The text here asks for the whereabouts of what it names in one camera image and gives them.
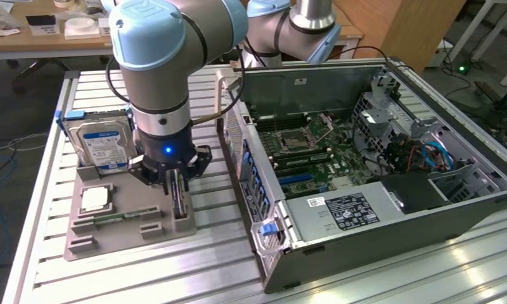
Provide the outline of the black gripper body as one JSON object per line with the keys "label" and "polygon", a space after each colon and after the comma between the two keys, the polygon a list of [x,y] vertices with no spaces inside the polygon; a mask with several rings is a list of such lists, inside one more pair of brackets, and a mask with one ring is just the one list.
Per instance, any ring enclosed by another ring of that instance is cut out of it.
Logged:
{"label": "black gripper body", "polygon": [[196,155],[192,142],[190,125],[168,136],[154,136],[137,129],[138,146],[142,157],[142,178],[148,183],[158,184],[165,178],[165,172],[178,169],[186,180],[194,176],[188,163]]}

